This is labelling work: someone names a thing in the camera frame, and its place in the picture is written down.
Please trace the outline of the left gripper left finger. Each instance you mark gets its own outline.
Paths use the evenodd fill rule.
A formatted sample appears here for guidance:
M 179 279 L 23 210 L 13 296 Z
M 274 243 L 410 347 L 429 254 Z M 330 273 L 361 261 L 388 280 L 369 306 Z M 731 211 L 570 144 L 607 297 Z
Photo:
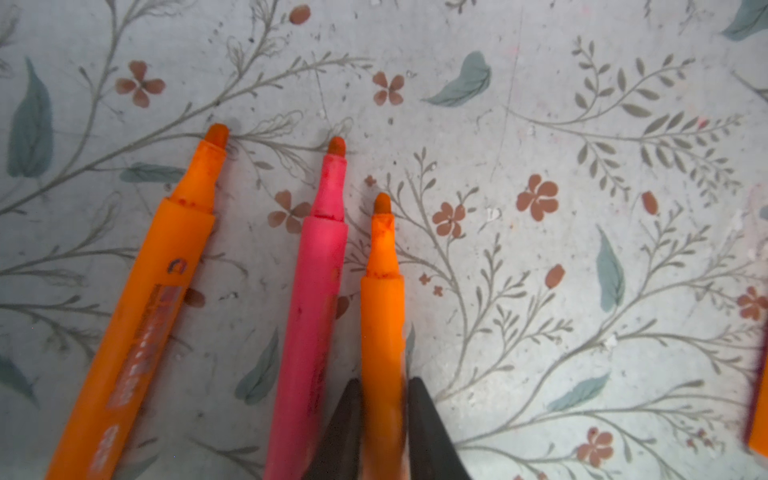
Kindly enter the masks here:
M 351 379 L 317 446 L 304 480 L 355 480 L 360 474 L 363 397 L 359 379 Z

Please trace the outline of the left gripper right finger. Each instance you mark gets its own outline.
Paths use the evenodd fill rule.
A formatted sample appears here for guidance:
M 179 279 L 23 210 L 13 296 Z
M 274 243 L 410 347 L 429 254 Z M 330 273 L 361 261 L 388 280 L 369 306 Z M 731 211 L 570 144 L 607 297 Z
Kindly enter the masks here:
M 407 387 L 408 457 L 413 480 L 470 480 L 421 378 Z

